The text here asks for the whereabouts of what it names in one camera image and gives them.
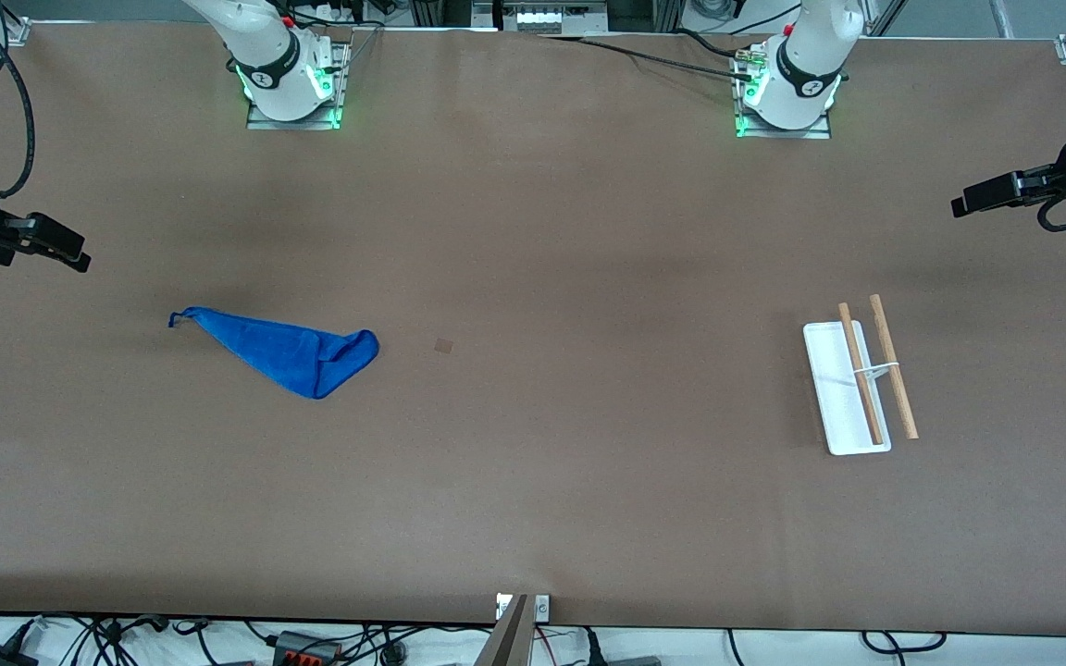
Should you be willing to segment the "red black connector block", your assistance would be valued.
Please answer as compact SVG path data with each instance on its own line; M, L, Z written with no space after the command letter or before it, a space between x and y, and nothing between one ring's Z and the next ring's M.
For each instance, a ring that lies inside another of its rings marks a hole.
M276 636L272 666L337 666L342 652L337 639L282 631Z

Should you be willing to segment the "white towel rack wooden rods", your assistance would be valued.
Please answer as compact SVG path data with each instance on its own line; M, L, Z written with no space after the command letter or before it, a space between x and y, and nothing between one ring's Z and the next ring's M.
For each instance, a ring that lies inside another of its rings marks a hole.
M837 458L892 450L881 397L883 378L891 384L905 438L921 438L881 295L871 295L870 306L883 354L879 362L871 358L862 324L846 302L837 305L837 320L811 322L802 329L825 446Z

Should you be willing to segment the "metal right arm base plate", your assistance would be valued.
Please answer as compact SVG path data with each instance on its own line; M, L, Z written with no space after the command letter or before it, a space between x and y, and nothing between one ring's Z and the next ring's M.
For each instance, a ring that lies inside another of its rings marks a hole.
M269 105L263 105L266 100L263 92L254 92L248 80L242 80L242 92L248 98L246 127L249 130L339 130L350 64L349 43L323 38L314 52L302 56L293 71L284 77L285 93L272 97Z

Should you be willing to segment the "blue microfibre towel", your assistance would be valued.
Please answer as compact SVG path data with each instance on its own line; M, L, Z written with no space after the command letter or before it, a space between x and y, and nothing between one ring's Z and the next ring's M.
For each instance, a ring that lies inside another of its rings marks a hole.
M199 306L169 314L167 326L182 321L194 322L266 379L314 401L332 395L379 354L372 330L343 336Z

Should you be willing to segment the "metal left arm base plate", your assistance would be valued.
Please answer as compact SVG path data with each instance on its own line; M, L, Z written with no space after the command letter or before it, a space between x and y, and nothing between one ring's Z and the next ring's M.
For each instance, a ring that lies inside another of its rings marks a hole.
M831 136L829 109L834 98L830 96L826 105L815 121L804 128L782 128L766 121L759 114L753 102L758 102L765 92L769 74L762 64L761 56L738 56L729 59L733 74L745 74L746 81L734 81L732 96L734 100L734 128L737 139L791 139L791 140L826 140Z

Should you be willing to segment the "grey angled post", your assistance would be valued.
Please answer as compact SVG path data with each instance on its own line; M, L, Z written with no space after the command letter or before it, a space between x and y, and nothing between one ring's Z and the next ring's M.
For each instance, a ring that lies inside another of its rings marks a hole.
M529 666L537 626L536 595L517 594L504 604L473 666Z

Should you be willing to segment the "white metal mounting bracket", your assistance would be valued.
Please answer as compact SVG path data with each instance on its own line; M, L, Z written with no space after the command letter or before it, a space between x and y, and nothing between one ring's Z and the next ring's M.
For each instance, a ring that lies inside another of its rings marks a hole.
M495 620L499 622L508 608L508 604L514 601L514 595L498 594L495 599ZM551 596L537 594L533 596L533 615L536 623L550 623Z

